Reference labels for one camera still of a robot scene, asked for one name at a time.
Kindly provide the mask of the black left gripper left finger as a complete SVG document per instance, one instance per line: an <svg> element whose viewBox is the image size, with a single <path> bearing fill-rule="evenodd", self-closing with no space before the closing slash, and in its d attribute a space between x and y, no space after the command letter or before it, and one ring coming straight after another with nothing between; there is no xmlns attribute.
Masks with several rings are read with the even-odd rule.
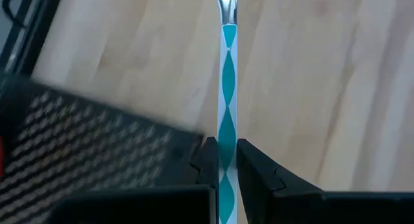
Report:
<svg viewBox="0 0 414 224"><path fill-rule="evenodd" d="M47 223L217 223L218 156L215 137L208 137L168 175L170 184L68 197Z"/></svg>

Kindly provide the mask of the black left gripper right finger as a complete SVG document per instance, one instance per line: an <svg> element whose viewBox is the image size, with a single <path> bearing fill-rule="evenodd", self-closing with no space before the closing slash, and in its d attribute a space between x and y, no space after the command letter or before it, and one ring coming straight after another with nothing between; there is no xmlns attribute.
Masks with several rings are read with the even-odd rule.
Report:
<svg viewBox="0 0 414 224"><path fill-rule="evenodd" d="M237 142L237 173L249 223L413 223L413 193L325 191L246 139Z"/></svg>

